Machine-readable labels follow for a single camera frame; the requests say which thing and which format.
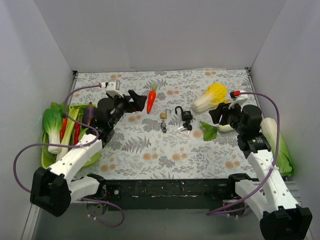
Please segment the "small brass padlock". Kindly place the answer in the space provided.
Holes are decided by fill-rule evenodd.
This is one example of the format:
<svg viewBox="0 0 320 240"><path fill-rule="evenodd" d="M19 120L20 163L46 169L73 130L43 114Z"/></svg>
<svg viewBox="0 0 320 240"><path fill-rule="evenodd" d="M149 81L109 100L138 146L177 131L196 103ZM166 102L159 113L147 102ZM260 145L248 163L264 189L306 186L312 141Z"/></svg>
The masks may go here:
<svg viewBox="0 0 320 240"><path fill-rule="evenodd" d="M166 120L168 118L168 114L171 114L170 109L166 109L164 112L161 112L159 117L161 120Z"/></svg>

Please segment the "black padlock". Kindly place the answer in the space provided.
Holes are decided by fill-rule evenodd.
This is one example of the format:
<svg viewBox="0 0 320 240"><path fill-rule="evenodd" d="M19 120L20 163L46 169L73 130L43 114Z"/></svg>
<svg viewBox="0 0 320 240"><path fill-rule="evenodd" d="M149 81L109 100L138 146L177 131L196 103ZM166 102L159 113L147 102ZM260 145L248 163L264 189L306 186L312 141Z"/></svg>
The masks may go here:
<svg viewBox="0 0 320 240"><path fill-rule="evenodd" d="M191 111L189 111L189 110L184 111L181 106L176 106L174 109L176 115L178 114L178 109L180 109L180 111L181 111L182 121L186 122L186 123L190 123L191 120L193 119L193 115L192 115Z"/></svg>

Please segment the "black key bunch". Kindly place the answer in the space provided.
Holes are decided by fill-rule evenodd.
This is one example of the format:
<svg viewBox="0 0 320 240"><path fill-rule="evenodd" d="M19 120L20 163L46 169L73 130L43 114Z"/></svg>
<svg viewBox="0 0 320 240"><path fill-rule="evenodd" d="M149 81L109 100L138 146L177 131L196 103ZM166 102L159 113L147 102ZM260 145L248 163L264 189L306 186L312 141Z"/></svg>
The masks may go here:
<svg viewBox="0 0 320 240"><path fill-rule="evenodd" d="M188 120L188 121L185 121L182 124L182 126L180 126L177 130L187 131L187 135L189 135L192 129L193 129L193 126L191 125L191 122Z"/></svg>

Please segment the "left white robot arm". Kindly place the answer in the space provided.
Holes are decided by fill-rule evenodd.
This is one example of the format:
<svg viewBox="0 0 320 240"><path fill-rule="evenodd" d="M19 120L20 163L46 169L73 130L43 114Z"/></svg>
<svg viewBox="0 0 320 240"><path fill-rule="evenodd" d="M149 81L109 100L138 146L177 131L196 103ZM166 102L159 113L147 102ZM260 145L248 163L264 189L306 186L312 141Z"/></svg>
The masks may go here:
<svg viewBox="0 0 320 240"><path fill-rule="evenodd" d="M69 205L84 197L105 199L108 193L103 177L90 173L74 180L76 173L96 153L105 147L114 134L114 126L125 113L141 112L147 96L129 90L128 95L101 99L87 130L77 145L48 169L39 167L33 174L30 202L59 217Z"/></svg>

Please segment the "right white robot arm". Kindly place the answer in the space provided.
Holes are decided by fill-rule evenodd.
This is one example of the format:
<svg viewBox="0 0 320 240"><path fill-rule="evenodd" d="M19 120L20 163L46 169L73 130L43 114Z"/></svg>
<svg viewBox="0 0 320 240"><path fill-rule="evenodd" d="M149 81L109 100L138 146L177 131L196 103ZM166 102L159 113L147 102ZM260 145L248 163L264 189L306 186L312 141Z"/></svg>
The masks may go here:
<svg viewBox="0 0 320 240"><path fill-rule="evenodd" d="M312 221L312 213L301 207L287 188L279 170L272 165L271 147L260 131L262 112L255 105L231 106L220 103L210 110L213 123L230 125L238 134L237 143L262 183L263 191L247 176L234 174L226 186L232 199L249 196L245 201L259 220L260 231L266 240L303 240Z"/></svg>

